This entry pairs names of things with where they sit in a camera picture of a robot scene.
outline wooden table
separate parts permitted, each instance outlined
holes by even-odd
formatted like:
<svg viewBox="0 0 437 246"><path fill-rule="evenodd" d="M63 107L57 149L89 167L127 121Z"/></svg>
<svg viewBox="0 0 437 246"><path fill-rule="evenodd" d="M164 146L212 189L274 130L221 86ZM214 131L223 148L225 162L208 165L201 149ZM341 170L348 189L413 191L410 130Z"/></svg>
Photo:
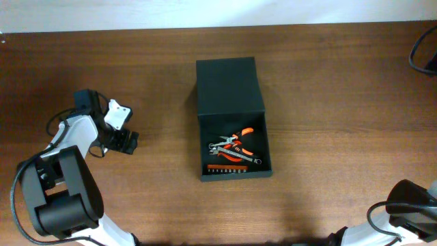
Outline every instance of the wooden table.
<svg viewBox="0 0 437 246"><path fill-rule="evenodd" d="M436 22L6 35L0 44L0 238L28 245L8 195L19 161L45 148L72 93L133 108L134 155L87 157L116 224L147 243L263 243L365 222L406 178L437 178L437 80L407 56ZM417 62L435 51L430 38ZM199 181L195 61L254 56L271 178ZM31 227L21 192L18 211Z"/></svg>

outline wooden surface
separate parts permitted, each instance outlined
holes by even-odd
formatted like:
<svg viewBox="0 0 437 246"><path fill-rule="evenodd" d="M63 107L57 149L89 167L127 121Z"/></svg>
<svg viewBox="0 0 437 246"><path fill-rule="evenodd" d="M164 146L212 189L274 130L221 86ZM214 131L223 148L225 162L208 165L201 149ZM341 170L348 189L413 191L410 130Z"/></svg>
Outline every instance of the wooden surface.
<svg viewBox="0 0 437 246"><path fill-rule="evenodd" d="M398 181L428 187L437 178L437 80L407 62L435 24L7 35L0 44L2 245L28 245L8 200L17 163L45 148L46 121L84 88L133 108L134 155L88 156L87 164L106 214L143 242L262 243L363 223ZM418 62L434 53L431 41ZM274 174L201 183L195 61L247 56L256 58ZM20 191L17 206L32 232Z"/></svg>

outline open box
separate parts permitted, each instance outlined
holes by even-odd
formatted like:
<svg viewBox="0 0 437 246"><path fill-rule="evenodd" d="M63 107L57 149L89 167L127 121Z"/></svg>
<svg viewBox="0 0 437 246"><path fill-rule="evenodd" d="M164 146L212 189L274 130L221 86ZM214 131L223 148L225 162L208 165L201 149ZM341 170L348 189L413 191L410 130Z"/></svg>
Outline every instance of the open box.
<svg viewBox="0 0 437 246"><path fill-rule="evenodd" d="M232 58L196 62L197 116L200 125L201 181L261 178L272 175L264 107L255 58ZM223 141L244 128L253 132L241 137L242 147L253 152L261 164L233 163L210 154L209 144ZM208 165L247 165L246 172L212 172Z"/></svg>

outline box lid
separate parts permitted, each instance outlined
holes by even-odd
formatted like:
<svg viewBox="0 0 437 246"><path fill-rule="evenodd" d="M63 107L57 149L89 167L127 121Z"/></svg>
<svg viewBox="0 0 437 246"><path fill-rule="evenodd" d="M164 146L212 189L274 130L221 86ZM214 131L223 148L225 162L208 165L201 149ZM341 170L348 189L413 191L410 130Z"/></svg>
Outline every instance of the box lid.
<svg viewBox="0 0 437 246"><path fill-rule="evenodd" d="M196 61L197 114L265 111L255 58Z"/></svg>

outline white background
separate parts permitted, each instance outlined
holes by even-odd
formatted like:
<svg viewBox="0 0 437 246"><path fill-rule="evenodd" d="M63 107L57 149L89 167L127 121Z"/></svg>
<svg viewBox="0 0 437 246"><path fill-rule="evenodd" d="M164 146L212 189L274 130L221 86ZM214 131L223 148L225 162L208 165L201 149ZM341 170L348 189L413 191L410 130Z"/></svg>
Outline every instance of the white background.
<svg viewBox="0 0 437 246"><path fill-rule="evenodd" d="M437 0L0 0L0 31L82 31L437 18Z"/></svg>

